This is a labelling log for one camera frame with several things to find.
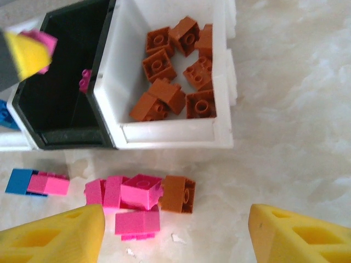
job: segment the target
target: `black bin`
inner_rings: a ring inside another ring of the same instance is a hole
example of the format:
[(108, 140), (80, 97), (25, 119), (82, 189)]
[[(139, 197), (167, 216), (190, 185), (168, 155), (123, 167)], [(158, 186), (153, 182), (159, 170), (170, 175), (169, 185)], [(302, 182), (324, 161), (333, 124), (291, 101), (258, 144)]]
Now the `black bin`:
[[(49, 71), (21, 82), (13, 106), (39, 148), (112, 148), (92, 95), (116, 0), (85, 0), (46, 15), (41, 27), (58, 39)], [(92, 69), (88, 94), (79, 91)]]

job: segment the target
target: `brown lego brick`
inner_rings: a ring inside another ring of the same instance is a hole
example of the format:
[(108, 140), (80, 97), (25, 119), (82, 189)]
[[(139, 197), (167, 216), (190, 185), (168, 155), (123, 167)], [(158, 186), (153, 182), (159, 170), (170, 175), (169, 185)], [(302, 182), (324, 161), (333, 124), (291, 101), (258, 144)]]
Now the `brown lego brick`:
[(183, 75), (197, 91), (213, 89), (212, 62), (204, 56), (188, 67)]
[(157, 78), (168, 78), (173, 80), (177, 73), (166, 51), (161, 49), (154, 55), (143, 60), (143, 68), (148, 80), (153, 83)]
[(161, 210), (187, 214), (193, 212), (194, 181), (183, 176), (167, 175), (162, 182), (162, 186)]
[(169, 31), (169, 37), (184, 56), (189, 56), (195, 50), (195, 42), (199, 40), (199, 32), (196, 20), (186, 16)]
[(160, 121), (168, 116), (167, 106), (158, 98), (145, 92), (130, 112), (136, 121)]
[(216, 106), (214, 104), (213, 89), (188, 94), (185, 97), (186, 118), (215, 118)]
[(212, 24), (206, 24), (200, 31), (199, 41), (195, 43), (199, 50), (199, 57), (205, 56), (212, 60)]
[(161, 49), (165, 49), (169, 57), (174, 55), (174, 46), (168, 36), (170, 27), (160, 28), (151, 31), (146, 36), (146, 53), (153, 55)]
[(185, 93), (179, 84), (170, 84), (169, 79), (154, 81), (148, 93), (163, 101), (175, 114), (179, 115), (185, 107)]

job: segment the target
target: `white table surface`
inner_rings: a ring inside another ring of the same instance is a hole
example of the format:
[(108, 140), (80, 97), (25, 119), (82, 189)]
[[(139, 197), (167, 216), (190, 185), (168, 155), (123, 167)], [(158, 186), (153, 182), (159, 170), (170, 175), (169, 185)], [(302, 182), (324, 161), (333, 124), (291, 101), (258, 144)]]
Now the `white table surface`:
[[(17, 0), (0, 27), (71, 2)], [(84, 205), (94, 178), (136, 173), (196, 180), (194, 213), (161, 213), (161, 232), (138, 242), (121, 242), (107, 218), (99, 262), (256, 262), (252, 203), (351, 227), (351, 2), (237, 0), (237, 12), (233, 150), (0, 153), (0, 230)], [(68, 173), (69, 194), (4, 194), (13, 168)]]

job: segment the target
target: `pink lego brick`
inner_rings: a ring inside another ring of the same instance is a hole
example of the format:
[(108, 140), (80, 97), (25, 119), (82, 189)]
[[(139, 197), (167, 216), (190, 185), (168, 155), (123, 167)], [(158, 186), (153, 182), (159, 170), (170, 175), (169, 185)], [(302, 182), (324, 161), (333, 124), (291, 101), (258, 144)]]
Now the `pink lego brick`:
[(112, 214), (120, 209), (123, 179), (128, 180), (124, 176), (110, 176), (107, 178), (103, 204), (105, 214)]
[(121, 235), (122, 241), (153, 238), (159, 231), (160, 212), (157, 205), (149, 211), (116, 214), (115, 234)]
[(27, 191), (45, 195), (65, 196), (69, 186), (69, 180), (33, 174)]
[[(50, 56), (52, 57), (56, 48), (56, 44), (58, 39), (45, 33), (42, 31), (39, 31), (37, 29), (33, 29), (30, 31), (22, 31), (20, 33), (20, 35), (26, 36), (26, 37), (30, 37), (36, 41), (41, 42), (42, 44), (44, 44), (49, 51)], [(47, 71), (49, 70), (49, 66), (41, 69), (38, 73), (40, 74), (45, 74)]]
[(84, 194), (86, 195), (87, 205), (104, 203), (106, 180), (96, 179), (86, 184)]
[(121, 201), (132, 207), (150, 210), (163, 195), (162, 178), (138, 174), (121, 185)]
[(79, 90), (82, 93), (87, 93), (91, 76), (92, 76), (91, 70), (86, 70), (86, 69), (83, 70), (82, 79), (81, 81), (79, 81)]

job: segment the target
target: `pile of lego bricks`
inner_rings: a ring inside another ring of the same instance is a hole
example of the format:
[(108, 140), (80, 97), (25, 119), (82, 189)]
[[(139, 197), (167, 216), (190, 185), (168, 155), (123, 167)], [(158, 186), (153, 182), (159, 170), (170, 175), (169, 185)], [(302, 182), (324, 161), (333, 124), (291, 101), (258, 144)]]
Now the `pile of lego bricks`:
[(115, 214), (115, 234), (122, 241), (154, 238), (160, 231), (160, 209), (193, 212), (195, 182), (167, 175), (165, 179), (138, 174), (96, 179), (86, 184), (87, 204), (101, 204), (105, 215)]
[[(182, 87), (172, 84), (177, 77), (171, 57), (176, 47), (185, 57), (195, 49), (199, 50), (199, 59), (183, 72), (189, 84), (197, 90), (185, 94)], [(186, 107), (187, 118), (214, 118), (212, 84), (212, 24), (199, 29), (197, 21), (189, 16), (181, 19), (174, 27), (164, 27), (149, 32), (146, 37), (146, 53), (143, 68), (151, 87), (145, 92), (130, 116), (136, 121), (160, 121), (172, 111), (179, 115)]]

